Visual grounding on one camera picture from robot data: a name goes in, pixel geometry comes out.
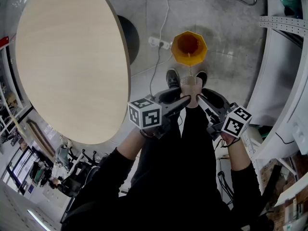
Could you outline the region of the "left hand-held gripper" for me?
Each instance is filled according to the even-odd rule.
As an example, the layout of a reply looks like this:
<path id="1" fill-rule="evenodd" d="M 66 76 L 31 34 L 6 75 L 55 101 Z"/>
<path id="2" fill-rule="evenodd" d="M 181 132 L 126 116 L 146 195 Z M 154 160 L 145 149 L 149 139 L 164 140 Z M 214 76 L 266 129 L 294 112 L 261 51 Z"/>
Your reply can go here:
<path id="1" fill-rule="evenodd" d="M 144 98 L 128 102 L 129 120 L 140 130 L 152 130 L 157 138 L 163 137 L 171 129 L 170 119 L 165 111 L 168 105 L 168 116 L 175 115 L 184 109 L 190 102 L 190 96 L 180 98 L 181 88 L 169 88 L 155 96 L 147 95 Z"/>

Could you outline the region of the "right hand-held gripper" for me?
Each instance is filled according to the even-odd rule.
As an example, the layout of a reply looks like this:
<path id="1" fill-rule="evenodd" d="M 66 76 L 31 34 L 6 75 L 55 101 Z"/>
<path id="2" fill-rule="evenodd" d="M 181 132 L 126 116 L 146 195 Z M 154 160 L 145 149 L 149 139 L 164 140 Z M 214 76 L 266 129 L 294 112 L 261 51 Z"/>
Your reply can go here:
<path id="1" fill-rule="evenodd" d="M 202 94 L 204 96 L 197 96 L 197 103 L 207 116 L 209 124 L 206 130 L 212 140 L 216 140 L 221 132 L 240 138 L 249 126 L 252 115 L 237 103 L 229 104 L 221 94 L 211 89 L 202 88 Z M 217 115 L 209 103 L 217 109 L 226 109 Z"/>

